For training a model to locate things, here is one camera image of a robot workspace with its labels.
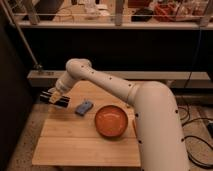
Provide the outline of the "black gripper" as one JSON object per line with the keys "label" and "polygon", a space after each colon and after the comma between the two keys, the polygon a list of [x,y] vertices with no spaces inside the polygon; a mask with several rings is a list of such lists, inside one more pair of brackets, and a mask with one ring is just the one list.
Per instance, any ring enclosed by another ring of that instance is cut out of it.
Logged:
{"label": "black gripper", "polygon": [[41,102],[53,104],[60,107],[67,107],[70,101],[69,97],[61,96],[58,93],[52,93],[48,91],[42,91],[40,93],[39,99]]}

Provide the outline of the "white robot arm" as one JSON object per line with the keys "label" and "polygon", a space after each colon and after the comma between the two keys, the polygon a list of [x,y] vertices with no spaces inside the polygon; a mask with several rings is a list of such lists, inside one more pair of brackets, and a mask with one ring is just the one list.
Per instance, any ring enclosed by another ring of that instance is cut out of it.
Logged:
{"label": "white robot arm", "polygon": [[56,103],[80,80],[88,80],[132,106],[143,171],[190,171],[174,94],[158,81],[142,84],[97,71],[87,59],[70,59],[55,83],[49,102]]}

